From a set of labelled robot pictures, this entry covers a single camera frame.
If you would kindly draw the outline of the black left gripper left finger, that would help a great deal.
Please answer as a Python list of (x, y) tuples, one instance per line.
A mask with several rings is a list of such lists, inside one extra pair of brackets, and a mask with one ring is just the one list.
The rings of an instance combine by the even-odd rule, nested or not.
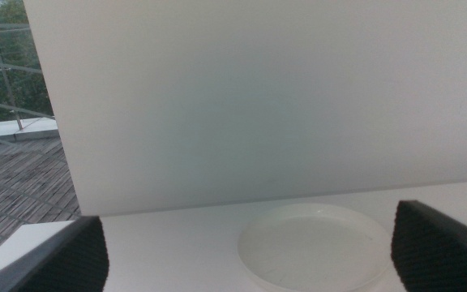
[(102, 291), (109, 257), (99, 217), (81, 217), (0, 269), (0, 291)]

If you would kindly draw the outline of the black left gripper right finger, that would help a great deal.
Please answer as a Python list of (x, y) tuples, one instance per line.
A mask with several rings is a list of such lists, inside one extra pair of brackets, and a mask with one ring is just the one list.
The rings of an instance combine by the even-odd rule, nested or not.
[(467, 225), (422, 202), (398, 203), (391, 258), (408, 291), (467, 292)]

